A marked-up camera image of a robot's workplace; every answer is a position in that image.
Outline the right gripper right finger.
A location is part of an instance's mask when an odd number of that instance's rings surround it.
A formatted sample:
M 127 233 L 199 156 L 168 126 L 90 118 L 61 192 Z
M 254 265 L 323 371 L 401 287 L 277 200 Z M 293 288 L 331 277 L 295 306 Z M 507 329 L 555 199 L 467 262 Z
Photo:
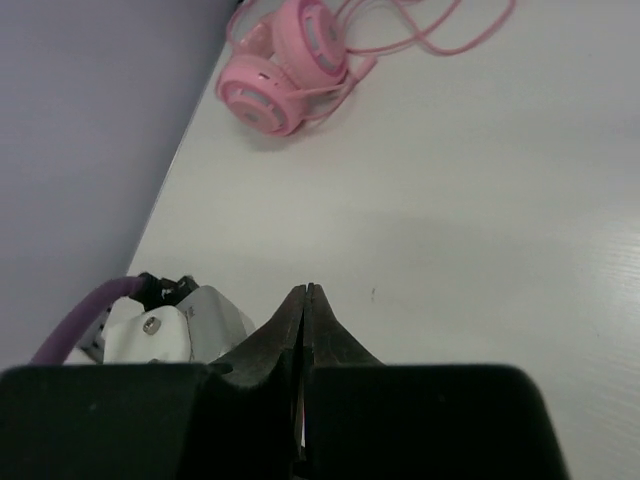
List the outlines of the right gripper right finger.
M 366 442 L 366 375 L 384 364 L 337 319 L 323 287 L 310 283 L 302 316 L 305 460 L 351 465 Z

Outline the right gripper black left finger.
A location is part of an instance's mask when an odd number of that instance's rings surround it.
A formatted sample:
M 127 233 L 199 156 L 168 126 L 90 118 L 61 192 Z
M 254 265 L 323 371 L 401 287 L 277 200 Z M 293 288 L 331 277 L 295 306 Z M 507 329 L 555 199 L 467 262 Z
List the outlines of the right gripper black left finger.
M 262 327 L 211 365 L 212 449 L 232 470 L 290 470 L 300 458 L 305 300 L 306 287 L 294 287 Z

